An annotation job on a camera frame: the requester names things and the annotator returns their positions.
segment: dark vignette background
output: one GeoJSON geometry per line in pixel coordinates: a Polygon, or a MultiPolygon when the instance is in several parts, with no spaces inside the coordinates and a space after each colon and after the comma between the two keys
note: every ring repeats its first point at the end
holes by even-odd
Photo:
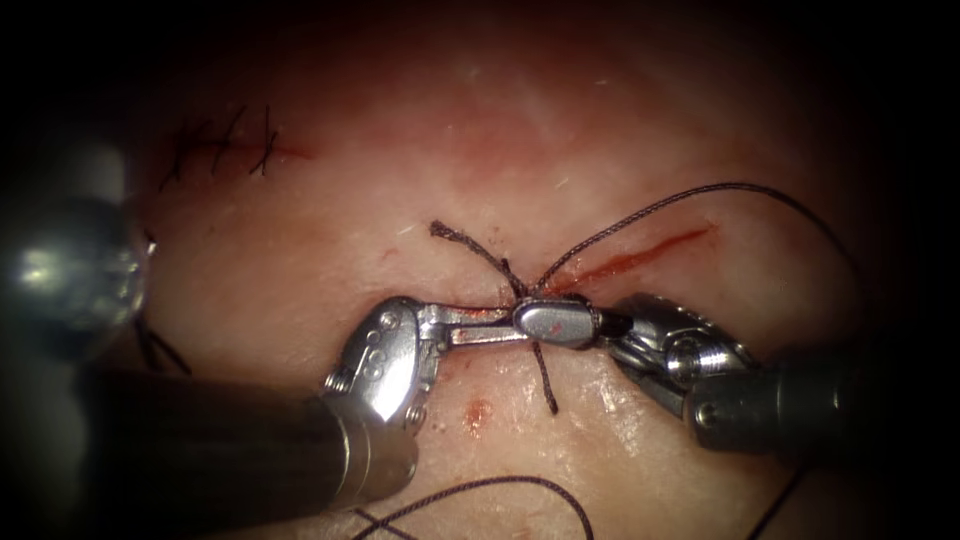
{"type": "MultiPolygon", "coordinates": [[[[0,155],[11,175],[0,181],[2,227],[15,227],[6,218],[16,205],[17,193],[26,189],[9,179],[36,156],[48,128],[64,123],[107,125],[123,114],[125,104],[135,97],[136,81],[155,66],[189,55],[197,42],[216,43],[225,33],[240,32],[233,20],[304,7],[201,0],[181,5],[33,3],[18,6],[16,16],[8,11],[0,38],[7,94],[0,155]]],[[[363,0],[319,1],[309,9],[327,17],[336,17],[341,9],[364,10],[374,18],[381,13],[376,2],[363,0]]],[[[950,197],[938,195],[941,190],[949,193],[957,177],[953,164],[947,163],[953,153],[950,143],[944,144],[956,139],[954,120],[948,114],[954,107],[943,86],[956,62],[941,58],[949,55],[949,34],[940,33],[937,22],[946,14],[928,11],[920,3],[859,7],[797,0],[737,2],[700,8],[700,12],[703,17],[713,12],[724,17],[733,14],[742,24],[774,36],[800,64],[798,68],[821,73],[821,80],[835,85],[834,94],[841,89],[843,101],[859,115],[863,126],[859,135],[866,139],[865,146],[882,156],[878,185],[894,190],[902,203],[908,224],[905,234],[916,260],[912,279],[921,284],[921,292],[916,299],[918,312],[905,314],[909,326],[901,330],[916,338],[915,355],[897,366],[903,370],[902,387],[890,389],[889,444],[891,453],[902,461],[890,482],[899,494],[892,508],[903,518],[893,521],[902,527],[894,536],[922,534],[936,527],[932,521],[942,519],[937,517],[938,505],[928,506],[931,494],[952,491],[952,486],[940,485],[949,481],[941,479],[940,470],[952,469],[949,457],[941,461],[932,454],[945,449],[953,430],[930,425],[932,419],[949,417],[950,407],[941,408],[930,396],[952,391],[937,380],[949,381],[940,374],[955,362],[946,354],[952,348],[944,305],[949,256],[942,254],[957,242],[948,240],[946,233],[950,197]],[[934,463],[938,470],[920,463],[934,463]]],[[[0,444],[11,444],[3,434],[0,440],[0,444]]],[[[5,502],[0,506],[0,536],[6,535],[6,529],[19,531],[12,537],[36,537],[37,516],[20,502],[15,490],[8,489],[5,477],[0,469],[0,501],[5,502]]]]}

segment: bleeding incision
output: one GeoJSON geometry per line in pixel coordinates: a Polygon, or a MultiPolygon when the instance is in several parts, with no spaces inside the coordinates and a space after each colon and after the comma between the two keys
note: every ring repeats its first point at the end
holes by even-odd
{"type": "Polygon", "coordinates": [[[474,439],[480,438],[480,431],[490,421],[493,405],[485,399],[473,399],[467,405],[463,415],[463,425],[474,439]]]}
{"type": "Polygon", "coordinates": [[[713,231],[714,229],[716,229],[716,225],[710,225],[709,227],[704,227],[703,229],[672,236],[663,242],[660,242],[656,246],[639,253],[611,257],[604,264],[594,268],[593,270],[587,270],[583,273],[558,273],[554,278],[554,283],[550,284],[544,292],[548,294],[568,292],[574,287],[580,285],[590,285],[602,279],[622,274],[638,266],[650,263],[662,257],[670,250],[675,249],[683,244],[692,242],[702,237],[706,233],[713,231]]]}

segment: dark suture thread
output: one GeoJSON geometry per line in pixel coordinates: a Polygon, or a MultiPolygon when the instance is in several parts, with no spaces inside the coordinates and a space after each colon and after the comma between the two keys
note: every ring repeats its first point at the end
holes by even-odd
{"type": "Polygon", "coordinates": [[[385,528],[391,522],[416,512],[417,510],[420,510],[421,508],[433,504],[441,499],[445,499],[451,495],[456,495],[457,493],[463,493],[464,491],[469,491],[471,489],[484,486],[508,483],[534,484],[547,488],[559,495],[564,501],[566,501],[567,504],[570,505],[571,508],[573,508],[573,511],[576,512],[577,517],[580,519],[580,524],[583,526],[584,537],[587,540],[593,540],[593,527],[590,525],[590,518],[587,517],[587,513],[584,511],[583,506],[580,505],[577,499],[574,498],[569,491],[563,489],[560,485],[536,476],[495,476],[493,478],[474,480],[473,482],[464,482],[463,484],[454,486],[452,488],[438,491],[433,495],[424,497],[419,501],[411,503],[400,510],[397,510],[387,517],[378,519],[369,527],[357,533],[357,535],[353,537],[353,540],[362,540],[363,538],[373,534],[375,531],[385,528]]]}
{"type": "Polygon", "coordinates": [[[167,355],[167,358],[169,358],[171,362],[173,362],[178,368],[180,368],[180,371],[182,371],[184,375],[193,375],[193,370],[190,369],[190,366],[187,365],[187,362],[183,359],[183,356],[181,356],[180,353],[178,353],[177,350],[174,349],[172,345],[167,343],[162,337],[160,337],[159,334],[157,334],[153,330],[148,330],[148,331],[149,331],[150,341],[156,344],[157,347],[160,347],[160,349],[167,355]]]}
{"type": "Polygon", "coordinates": [[[190,150],[190,146],[197,137],[203,133],[203,130],[207,129],[207,126],[210,125],[210,120],[204,121],[200,126],[194,129],[189,135],[187,134],[187,121],[183,121],[183,125],[180,126],[180,132],[177,133],[177,145],[173,154],[173,165],[170,167],[170,172],[163,178],[160,182],[160,187],[157,188],[157,192],[162,192],[163,188],[167,185],[170,180],[176,180],[180,182],[180,169],[183,167],[183,158],[186,156],[187,151],[190,150]]]}
{"type": "Polygon", "coordinates": [[[520,278],[516,276],[516,274],[510,271],[510,265],[505,264],[506,259],[497,259],[476,240],[470,238],[465,233],[455,231],[450,227],[447,227],[440,220],[434,220],[432,223],[430,223],[430,236],[438,236],[444,240],[449,240],[451,242],[464,245],[470,251],[483,257],[485,261],[490,263],[490,266],[496,268],[497,272],[500,272],[500,275],[507,279],[507,282],[510,283],[510,288],[513,289],[515,300],[520,300],[521,298],[527,296],[527,286],[523,283],[523,281],[520,280],[520,278]]]}
{"type": "Polygon", "coordinates": [[[133,319],[133,328],[137,334],[137,346],[140,349],[140,354],[143,355],[143,361],[147,364],[147,368],[149,368],[150,371],[156,373],[163,372],[160,357],[157,356],[157,351],[154,349],[154,347],[159,347],[170,361],[180,368],[180,371],[182,371],[184,375],[193,375],[193,370],[187,365],[183,356],[181,356],[172,345],[167,343],[166,340],[160,337],[159,334],[150,330],[143,315],[133,319]]]}
{"type": "Polygon", "coordinates": [[[215,141],[214,144],[217,145],[217,153],[213,156],[213,164],[210,165],[210,175],[214,175],[217,172],[217,164],[220,163],[220,156],[230,147],[230,143],[233,138],[233,130],[237,127],[237,122],[240,121],[240,117],[243,116],[243,113],[247,111],[247,106],[244,105],[240,107],[240,110],[237,111],[237,114],[233,115],[233,120],[230,121],[230,125],[227,126],[226,131],[223,132],[223,137],[219,141],[215,141]]]}
{"type": "Polygon", "coordinates": [[[163,373],[163,365],[157,358],[157,351],[153,348],[150,341],[150,330],[147,328],[147,321],[140,315],[133,319],[133,329],[137,334],[137,347],[143,356],[143,362],[147,364],[147,369],[154,373],[163,373]]]}
{"type": "Polygon", "coordinates": [[[777,498],[773,500],[773,503],[770,504],[770,507],[767,508],[767,511],[763,513],[763,515],[760,517],[760,520],[757,521],[757,524],[753,526],[753,530],[747,535],[747,540],[757,540],[757,538],[760,538],[760,535],[767,528],[767,525],[770,524],[773,516],[780,511],[780,508],[783,507],[783,503],[786,502],[787,498],[789,498],[790,495],[792,495],[797,489],[797,486],[800,485],[800,482],[806,476],[808,470],[809,465],[807,463],[803,463],[797,467],[797,470],[794,471],[793,476],[790,477],[790,481],[787,482],[787,485],[783,487],[783,490],[780,491],[780,494],[777,496],[777,498]]]}
{"type": "Polygon", "coordinates": [[[263,120],[263,138],[266,141],[267,145],[263,150],[263,157],[260,158],[260,161],[250,169],[250,174],[257,172],[257,169],[260,169],[260,176],[267,175],[267,158],[270,157],[270,154],[273,153],[273,143],[277,140],[277,135],[279,132],[274,131],[273,134],[270,134],[270,106],[267,105],[267,114],[263,120]]]}
{"type": "MultiPolygon", "coordinates": [[[[360,508],[354,509],[353,513],[356,514],[356,515],[358,515],[358,516],[360,516],[360,517],[362,517],[363,519],[369,521],[370,523],[374,523],[374,524],[380,523],[380,520],[377,519],[376,517],[374,517],[373,514],[370,514],[370,513],[368,513],[368,512],[365,512],[365,511],[361,510],[360,508]]],[[[412,536],[412,535],[410,535],[410,534],[407,534],[407,533],[401,531],[400,529],[394,527],[393,525],[384,525],[384,526],[383,526],[383,530],[385,530],[385,531],[387,531],[387,532],[391,532],[391,533],[395,534],[396,536],[399,536],[400,538],[403,538],[403,539],[405,539],[405,540],[417,540],[415,536],[412,536]]]]}
{"type": "Polygon", "coordinates": [[[825,221],[820,219],[819,216],[814,214],[809,208],[801,204],[799,201],[797,201],[793,197],[787,195],[786,193],[783,193],[782,191],[779,191],[773,188],[761,186],[758,184],[751,184],[748,182],[720,182],[717,184],[708,184],[706,186],[700,186],[693,189],[688,189],[686,191],[681,191],[680,193],[671,195],[665,199],[657,201],[651,204],[650,206],[647,206],[646,208],[643,208],[637,212],[634,212],[633,214],[630,214],[629,216],[621,219],[620,221],[614,223],[613,225],[607,227],[606,229],[603,229],[597,234],[587,238],[583,242],[580,242],[579,244],[574,246],[572,249],[570,249],[570,251],[567,251],[566,253],[564,253],[563,256],[557,259],[557,261],[553,263],[553,265],[551,265],[546,272],[543,273],[543,275],[537,281],[536,285],[533,286],[533,290],[531,291],[531,294],[537,295],[540,292],[542,292],[544,287],[546,287],[547,285],[547,281],[551,277],[553,277],[553,275],[556,274],[557,271],[560,270],[560,268],[564,264],[569,262],[570,259],[575,257],[577,254],[579,254],[583,250],[587,249],[588,247],[600,242],[601,240],[611,236],[616,232],[619,232],[625,227],[632,225],[633,223],[649,216],[650,214],[656,212],[657,210],[661,210],[663,208],[666,208],[667,206],[670,206],[671,204],[680,202],[684,199],[688,199],[695,195],[701,195],[703,193],[711,193],[714,191],[750,191],[753,193],[766,195],[767,197],[777,200],[789,206],[793,210],[796,210],[801,215],[803,215],[803,217],[813,222],[813,224],[817,226],[817,228],[820,230],[821,233],[823,233],[823,235],[827,238],[827,240],[830,241],[834,249],[836,249],[837,252],[844,258],[847,265],[850,266],[850,269],[853,271],[854,277],[856,278],[858,287],[860,287],[861,289],[860,290],[861,298],[864,300],[864,302],[866,302],[867,296],[865,294],[865,291],[863,290],[862,280],[860,279],[859,266],[857,265],[853,257],[850,255],[850,253],[847,251],[847,248],[844,247],[843,243],[840,241],[840,238],[837,237],[836,234],[834,234],[832,229],[830,229],[830,226],[827,225],[825,221]]]}
{"type": "Polygon", "coordinates": [[[547,398],[547,406],[550,412],[556,416],[560,412],[557,406],[557,398],[553,395],[553,388],[550,387],[550,376],[547,374],[547,364],[543,361],[543,351],[540,350],[540,342],[533,342],[533,355],[537,357],[537,367],[540,368],[540,380],[543,382],[543,396],[547,398]]]}

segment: metal screw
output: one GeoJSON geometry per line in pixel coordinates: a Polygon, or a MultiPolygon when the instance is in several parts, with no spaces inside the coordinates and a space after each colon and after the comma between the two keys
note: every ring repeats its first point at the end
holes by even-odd
{"type": "Polygon", "coordinates": [[[416,407],[410,407],[407,409],[407,422],[413,425],[419,425],[427,418],[427,410],[423,405],[417,405],[416,407]]]}
{"type": "Polygon", "coordinates": [[[383,315],[380,315],[380,328],[384,330],[394,330],[397,326],[400,325],[400,317],[397,317],[397,314],[388,311],[383,315]]]}
{"type": "Polygon", "coordinates": [[[323,387],[331,392],[345,394],[350,389],[350,378],[346,373],[334,371],[327,375],[327,379],[323,381],[323,387]]]}

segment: skin surface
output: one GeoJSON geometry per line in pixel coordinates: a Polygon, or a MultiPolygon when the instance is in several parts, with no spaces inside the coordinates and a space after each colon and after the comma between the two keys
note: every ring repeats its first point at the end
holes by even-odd
{"type": "MultiPolygon", "coordinates": [[[[387,296],[509,305],[493,269],[429,236],[433,219],[532,283],[593,232],[716,181],[775,187],[828,222],[861,266],[872,314],[906,297],[901,269],[880,264],[898,260],[898,225],[877,218],[886,201],[873,156],[856,146],[865,128],[840,92],[830,99],[832,79],[769,36],[693,9],[360,11],[241,19],[151,73],[118,128],[132,208],[159,242],[146,317],[195,376],[316,387],[387,296]],[[211,172],[217,146],[202,141],[222,137],[242,106],[211,172]],[[167,179],[178,130],[207,120],[179,180],[167,179]],[[251,175],[265,129],[278,133],[274,151],[251,175]]],[[[746,193],[657,213],[577,257],[553,288],[600,305],[661,294],[760,359],[867,323],[853,274],[816,229],[746,193]],[[597,277],[624,256],[632,262],[597,277]]],[[[557,416],[528,347],[448,356],[416,477],[367,510],[525,474],[572,492],[598,538],[741,538],[789,478],[771,459],[696,448],[603,353],[544,352],[557,416]]],[[[818,476],[769,537],[868,535],[867,493],[818,476]]],[[[556,495],[514,485],[395,525],[418,538],[581,534],[556,495]]],[[[222,538],[347,538],[363,526],[334,514],[222,538]]]]}

